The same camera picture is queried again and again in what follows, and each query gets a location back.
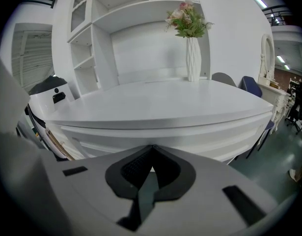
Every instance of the white vase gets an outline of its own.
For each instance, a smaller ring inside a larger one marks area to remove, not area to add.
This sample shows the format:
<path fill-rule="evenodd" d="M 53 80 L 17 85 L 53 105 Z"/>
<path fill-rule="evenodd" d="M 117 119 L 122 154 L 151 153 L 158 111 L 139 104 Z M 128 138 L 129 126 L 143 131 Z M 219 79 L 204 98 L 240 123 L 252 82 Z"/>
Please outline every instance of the white vase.
<path fill-rule="evenodd" d="M 198 81 L 201 72 L 201 51 L 197 38 L 187 38 L 186 66 L 189 81 Z"/>

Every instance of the green floor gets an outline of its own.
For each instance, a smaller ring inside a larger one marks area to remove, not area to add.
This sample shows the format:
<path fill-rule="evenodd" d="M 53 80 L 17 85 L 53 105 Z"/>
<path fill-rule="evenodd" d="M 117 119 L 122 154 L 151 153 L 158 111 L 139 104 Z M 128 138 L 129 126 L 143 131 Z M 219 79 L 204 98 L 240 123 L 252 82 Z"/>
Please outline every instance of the green floor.
<path fill-rule="evenodd" d="M 255 149 L 248 159 L 246 153 L 242 154 L 230 163 L 279 203 L 299 190 L 288 170 L 302 165 L 302 133 L 296 135 L 295 127 L 287 127 L 287 123 L 281 121 L 278 130 L 267 138 L 260 151 Z"/>

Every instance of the vanity table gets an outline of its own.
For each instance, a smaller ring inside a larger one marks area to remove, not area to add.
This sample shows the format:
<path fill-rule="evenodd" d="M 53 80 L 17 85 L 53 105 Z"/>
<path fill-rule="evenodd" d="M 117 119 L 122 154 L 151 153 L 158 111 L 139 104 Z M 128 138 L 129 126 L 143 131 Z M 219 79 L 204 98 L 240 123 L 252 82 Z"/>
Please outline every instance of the vanity table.
<path fill-rule="evenodd" d="M 80 158 L 158 144 L 228 162 L 254 145 L 272 108 L 220 82 L 168 80 L 89 93 L 45 122 L 59 142 L 66 137 L 77 148 Z"/>
<path fill-rule="evenodd" d="M 274 106 L 271 121 L 273 121 L 275 124 L 272 132 L 275 132 L 277 131 L 279 122 L 283 119 L 283 116 L 285 114 L 290 94 L 268 85 L 259 83 L 258 85 L 262 90 L 262 99 L 270 102 Z"/>

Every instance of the arched cabinet door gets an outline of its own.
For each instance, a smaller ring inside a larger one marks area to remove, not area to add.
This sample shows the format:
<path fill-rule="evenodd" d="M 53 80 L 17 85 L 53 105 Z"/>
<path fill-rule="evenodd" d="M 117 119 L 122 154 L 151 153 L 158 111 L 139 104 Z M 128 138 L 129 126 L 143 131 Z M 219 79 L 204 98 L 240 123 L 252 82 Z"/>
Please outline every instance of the arched cabinet door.
<path fill-rule="evenodd" d="M 91 24 L 92 0 L 71 0 L 68 20 L 68 42 Z"/>

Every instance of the fluorescent light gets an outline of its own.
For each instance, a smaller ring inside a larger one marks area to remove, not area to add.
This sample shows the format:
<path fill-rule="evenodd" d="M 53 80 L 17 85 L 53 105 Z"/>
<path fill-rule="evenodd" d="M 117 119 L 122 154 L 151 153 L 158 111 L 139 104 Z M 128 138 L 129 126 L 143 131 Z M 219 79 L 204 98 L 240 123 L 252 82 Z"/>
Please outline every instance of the fluorescent light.
<path fill-rule="evenodd" d="M 263 8 L 267 8 L 266 4 L 262 0 L 256 0 Z"/>
<path fill-rule="evenodd" d="M 279 59 L 280 62 L 285 63 L 285 61 L 282 59 L 281 56 L 277 56 L 277 58 Z"/>

